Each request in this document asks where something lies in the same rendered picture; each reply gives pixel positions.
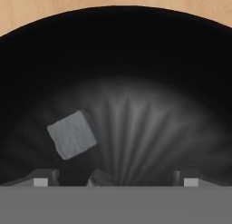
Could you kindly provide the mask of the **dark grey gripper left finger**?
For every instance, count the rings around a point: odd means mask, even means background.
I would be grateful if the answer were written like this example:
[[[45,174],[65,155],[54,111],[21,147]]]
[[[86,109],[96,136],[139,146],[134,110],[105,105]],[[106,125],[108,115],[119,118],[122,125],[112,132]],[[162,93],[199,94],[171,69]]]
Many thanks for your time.
[[[59,185],[58,178],[56,169],[37,169],[23,178],[4,183],[4,186],[53,187]]]

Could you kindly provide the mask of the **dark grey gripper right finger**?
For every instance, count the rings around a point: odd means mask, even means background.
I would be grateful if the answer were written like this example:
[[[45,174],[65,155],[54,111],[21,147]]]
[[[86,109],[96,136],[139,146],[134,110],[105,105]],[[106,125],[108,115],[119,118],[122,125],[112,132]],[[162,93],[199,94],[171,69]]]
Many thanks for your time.
[[[173,172],[173,185],[179,187],[229,187],[228,182],[212,179],[198,170],[175,170]]]

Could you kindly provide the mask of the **grey ice cube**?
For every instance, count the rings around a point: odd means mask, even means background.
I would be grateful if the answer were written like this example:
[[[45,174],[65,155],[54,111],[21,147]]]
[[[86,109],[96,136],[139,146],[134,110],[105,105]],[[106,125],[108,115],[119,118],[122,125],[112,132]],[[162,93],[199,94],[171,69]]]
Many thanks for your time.
[[[47,131],[60,157],[68,161],[98,142],[86,112],[77,111],[49,125]]]

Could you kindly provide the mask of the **black bowl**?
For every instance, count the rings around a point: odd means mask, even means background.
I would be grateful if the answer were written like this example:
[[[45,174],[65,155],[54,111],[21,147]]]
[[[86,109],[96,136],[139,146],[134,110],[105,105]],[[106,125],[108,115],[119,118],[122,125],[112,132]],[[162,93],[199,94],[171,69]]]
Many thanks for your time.
[[[63,160],[47,127],[87,113],[97,144]],[[161,8],[103,6],[0,36],[0,185],[56,169],[117,186],[169,186],[175,170],[232,185],[232,28]]]

